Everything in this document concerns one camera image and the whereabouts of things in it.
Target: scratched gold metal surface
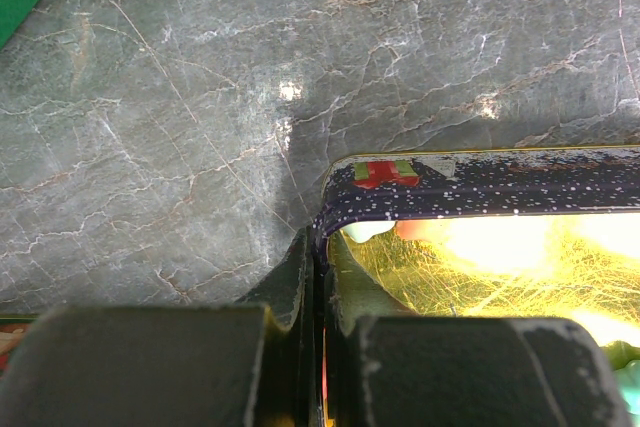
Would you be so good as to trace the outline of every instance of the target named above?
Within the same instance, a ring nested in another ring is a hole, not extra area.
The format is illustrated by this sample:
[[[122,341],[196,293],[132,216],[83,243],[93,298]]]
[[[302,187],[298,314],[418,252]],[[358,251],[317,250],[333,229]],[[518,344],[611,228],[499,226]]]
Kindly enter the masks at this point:
[[[508,219],[434,220],[428,241],[395,229],[363,244],[345,238],[365,270],[420,314],[565,317],[600,345],[640,345],[640,214]]]

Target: yellow reflective surface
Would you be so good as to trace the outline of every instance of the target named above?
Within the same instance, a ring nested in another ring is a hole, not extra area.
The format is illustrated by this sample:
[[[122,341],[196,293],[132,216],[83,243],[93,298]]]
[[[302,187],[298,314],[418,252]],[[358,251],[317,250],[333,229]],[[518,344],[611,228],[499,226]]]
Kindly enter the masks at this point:
[[[397,226],[362,244],[345,238],[420,314],[566,317],[600,345],[640,346],[639,226],[636,213],[477,217],[424,223],[420,241]]]

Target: white object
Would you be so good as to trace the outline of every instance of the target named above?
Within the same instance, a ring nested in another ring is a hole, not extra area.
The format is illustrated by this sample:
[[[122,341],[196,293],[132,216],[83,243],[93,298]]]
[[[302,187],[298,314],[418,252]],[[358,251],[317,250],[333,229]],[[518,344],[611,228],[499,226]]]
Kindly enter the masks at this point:
[[[366,222],[354,222],[342,228],[358,244],[366,242],[374,235],[384,234],[393,229],[395,220],[370,220]]]

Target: gray marble surface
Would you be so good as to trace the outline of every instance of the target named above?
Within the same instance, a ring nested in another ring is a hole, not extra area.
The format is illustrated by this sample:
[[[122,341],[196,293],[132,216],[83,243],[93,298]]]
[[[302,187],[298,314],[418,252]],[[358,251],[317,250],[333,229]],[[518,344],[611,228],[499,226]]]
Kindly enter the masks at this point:
[[[246,292],[353,153],[640,142],[640,0],[42,0],[0,51],[0,310]]]

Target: black speckled edge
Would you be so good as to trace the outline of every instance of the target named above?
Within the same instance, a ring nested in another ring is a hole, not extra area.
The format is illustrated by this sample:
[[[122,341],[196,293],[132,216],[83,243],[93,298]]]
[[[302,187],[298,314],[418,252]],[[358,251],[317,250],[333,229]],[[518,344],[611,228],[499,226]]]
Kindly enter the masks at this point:
[[[315,253],[326,272],[329,237],[358,221],[638,212],[638,179],[637,146],[348,157],[327,174]]]

